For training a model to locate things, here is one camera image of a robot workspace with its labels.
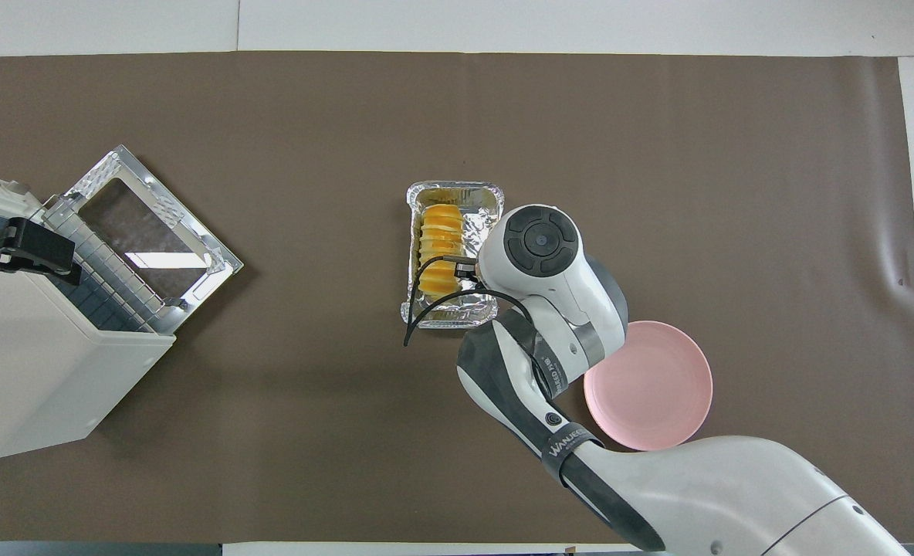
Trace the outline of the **golden ridged bread loaf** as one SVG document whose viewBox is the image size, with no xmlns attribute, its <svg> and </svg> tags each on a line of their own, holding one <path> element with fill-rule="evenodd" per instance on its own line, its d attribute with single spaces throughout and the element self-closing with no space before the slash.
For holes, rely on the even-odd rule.
<svg viewBox="0 0 914 556">
<path fill-rule="evenodd" d="M 457 205 L 429 205 L 419 226 L 418 263 L 423 266 L 439 256 L 463 254 L 463 219 Z M 437 260 L 421 272 L 418 288 L 430 300 L 452 294 L 459 288 L 455 264 Z"/>
</svg>

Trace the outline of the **aluminium foil baking tray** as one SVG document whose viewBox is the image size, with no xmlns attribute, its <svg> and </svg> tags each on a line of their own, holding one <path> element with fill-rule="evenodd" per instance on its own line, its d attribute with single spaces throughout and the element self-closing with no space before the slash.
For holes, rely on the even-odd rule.
<svg viewBox="0 0 914 556">
<path fill-rule="evenodd" d="M 419 181 L 408 187 L 405 201 L 410 207 L 410 258 L 408 258 L 407 292 L 401 304 L 401 319 L 414 320 L 435 300 L 418 288 L 421 265 L 418 263 L 419 229 L 423 211 L 429 205 L 457 205 L 463 219 L 463 254 L 461 257 L 477 258 L 479 249 L 493 226 L 502 218 L 504 194 L 496 185 L 478 181 Z M 458 279 L 458 291 L 465 296 L 439 305 L 419 321 L 423 330 L 466 330 L 477 327 L 497 315 L 497 302 L 475 291 L 477 285 L 469 278 Z"/>
</svg>

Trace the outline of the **glass oven door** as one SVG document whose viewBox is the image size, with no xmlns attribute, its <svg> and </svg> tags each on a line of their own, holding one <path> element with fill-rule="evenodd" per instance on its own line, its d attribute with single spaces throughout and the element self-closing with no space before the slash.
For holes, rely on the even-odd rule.
<svg viewBox="0 0 914 556">
<path fill-rule="evenodd" d="M 126 147 L 45 212 L 75 244 L 71 297 L 104 330 L 174 335 L 244 263 Z"/>
</svg>

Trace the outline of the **cream white toaster oven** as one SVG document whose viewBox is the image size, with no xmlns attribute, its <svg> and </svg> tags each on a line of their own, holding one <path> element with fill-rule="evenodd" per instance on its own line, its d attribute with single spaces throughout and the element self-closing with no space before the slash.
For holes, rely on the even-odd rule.
<svg viewBox="0 0 914 556">
<path fill-rule="evenodd" d="M 55 201 L 0 186 L 3 217 L 51 229 Z M 71 297 L 80 285 L 0 267 L 0 458 L 85 439 L 174 344 L 97 327 Z"/>
</svg>

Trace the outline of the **pink round plate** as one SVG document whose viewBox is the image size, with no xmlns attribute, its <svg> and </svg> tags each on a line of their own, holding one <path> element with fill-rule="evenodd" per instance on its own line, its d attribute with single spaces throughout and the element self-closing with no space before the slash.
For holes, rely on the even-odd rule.
<svg viewBox="0 0 914 556">
<path fill-rule="evenodd" d="M 713 376 L 692 337 L 662 321 L 640 320 L 628 325 L 623 348 L 584 374 L 583 389 L 609 439 L 657 451 L 700 430 L 713 401 Z"/>
</svg>

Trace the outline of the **brown table mat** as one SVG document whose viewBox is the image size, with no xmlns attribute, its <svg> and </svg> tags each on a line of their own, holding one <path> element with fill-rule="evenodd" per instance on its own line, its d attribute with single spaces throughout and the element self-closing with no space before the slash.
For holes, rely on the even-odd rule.
<svg viewBox="0 0 914 556">
<path fill-rule="evenodd" d="M 245 267 L 86 439 L 0 459 L 0 541 L 598 543 L 403 346 L 426 180 L 556 205 L 713 370 L 701 437 L 789 446 L 914 542 L 914 215 L 892 59 L 193 53 L 0 59 L 0 178 L 125 145 Z"/>
</svg>

